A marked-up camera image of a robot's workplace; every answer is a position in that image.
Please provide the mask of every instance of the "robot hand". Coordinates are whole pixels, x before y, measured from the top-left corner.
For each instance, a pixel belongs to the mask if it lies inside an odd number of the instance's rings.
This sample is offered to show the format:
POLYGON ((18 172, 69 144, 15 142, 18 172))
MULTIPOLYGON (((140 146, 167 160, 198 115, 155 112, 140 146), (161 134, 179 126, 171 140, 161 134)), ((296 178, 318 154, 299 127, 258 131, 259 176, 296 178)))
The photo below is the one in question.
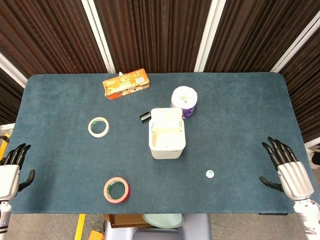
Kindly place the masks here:
POLYGON ((31 145, 25 143, 9 152, 0 160, 0 240, 4 240, 8 231, 12 200, 18 192, 28 187, 34 180, 36 171, 32 169, 25 182, 19 184, 20 170, 31 145))
POLYGON ((36 171, 30 171, 28 179, 19 184, 20 170, 31 145, 25 143, 11 150, 7 157, 0 161, 0 202, 12 200, 18 192, 29 186, 35 178, 36 171))
POLYGON ((271 137, 268 140, 273 148, 265 142, 262 142, 262 146, 267 150, 281 184, 272 183, 263 176, 259 177, 260 181, 270 188, 284 192, 293 200, 293 209, 303 225, 305 236, 308 240, 319 240, 320 206, 310 200, 315 190, 304 165, 297 160, 289 146, 271 137))

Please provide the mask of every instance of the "brown curtain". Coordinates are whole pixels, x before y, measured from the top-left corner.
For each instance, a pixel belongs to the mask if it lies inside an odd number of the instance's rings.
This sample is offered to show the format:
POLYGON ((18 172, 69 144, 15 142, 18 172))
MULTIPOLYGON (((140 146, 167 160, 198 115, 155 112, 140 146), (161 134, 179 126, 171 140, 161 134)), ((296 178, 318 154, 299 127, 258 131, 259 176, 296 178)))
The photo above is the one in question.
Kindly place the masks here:
POLYGON ((16 121, 24 89, 0 68, 0 125, 16 121))
POLYGON ((320 28, 280 72, 304 142, 320 137, 320 28))
POLYGON ((1 0, 0 52, 27 78, 106 73, 80 0, 1 0))
POLYGON ((270 71, 318 11, 319 0, 227 0, 204 71, 270 71))
POLYGON ((211 0, 96 0, 117 71, 193 72, 211 0))

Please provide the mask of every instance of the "white plastic container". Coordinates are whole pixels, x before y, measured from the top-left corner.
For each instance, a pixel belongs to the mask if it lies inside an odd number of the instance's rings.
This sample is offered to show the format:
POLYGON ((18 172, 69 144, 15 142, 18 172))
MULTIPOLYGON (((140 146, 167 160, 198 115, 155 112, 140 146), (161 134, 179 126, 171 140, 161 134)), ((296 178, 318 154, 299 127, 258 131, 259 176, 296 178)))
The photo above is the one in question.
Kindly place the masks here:
POLYGON ((177 159, 186 146, 181 108, 154 108, 149 121, 149 147, 155 159, 177 159))

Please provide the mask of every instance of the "orange snack box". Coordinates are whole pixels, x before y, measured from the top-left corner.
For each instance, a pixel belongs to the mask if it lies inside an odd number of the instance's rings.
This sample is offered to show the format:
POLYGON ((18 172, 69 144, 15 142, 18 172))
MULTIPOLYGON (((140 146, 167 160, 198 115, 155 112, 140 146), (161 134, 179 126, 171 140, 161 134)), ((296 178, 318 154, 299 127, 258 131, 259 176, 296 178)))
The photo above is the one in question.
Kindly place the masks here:
POLYGON ((142 68, 102 82, 104 95, 113 100, 150 87, 146 71, 142 68))

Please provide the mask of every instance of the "tape roll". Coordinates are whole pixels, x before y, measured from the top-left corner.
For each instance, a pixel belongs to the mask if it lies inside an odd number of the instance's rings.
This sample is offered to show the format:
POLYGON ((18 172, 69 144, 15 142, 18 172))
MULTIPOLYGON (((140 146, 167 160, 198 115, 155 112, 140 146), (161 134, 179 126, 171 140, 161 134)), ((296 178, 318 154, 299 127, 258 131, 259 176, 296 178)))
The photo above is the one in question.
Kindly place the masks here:
POLYGON ((95 138, 102 138, 103 136, 105 136, 108 132, 109 132, 109 122, 107 121, 107 119, 105 119, 104 117, 96 117, 94 119, 92 119, 89 122, 88 125, 88 131, 89 133, 94 136, 95 138), (97 123, 97 122, 104 122, 105 123, 105 130, 103 132, 100 133, 94 133, 92 131, 92 127, 97 123))
POLYGON ((110 202, 112 204, 119 204, 119 203, 124 202, 129 197, 130 188, 129 188, 129 185, 126 182, 126 180, 124 180, 122 177, 116 176, 116 177, 109 179, 106 182, 106 184, 104 185, 104 188, 103 188, 103 194, 104 194, 105 199, 108 202, 110 202), (115 183, 122 183, 124 185, 124 194, 122 195, 122 197, 117 198, 117 199, 112 198, 112 196, 110 195, 110 189, 111 189, 112 185, 115 183))

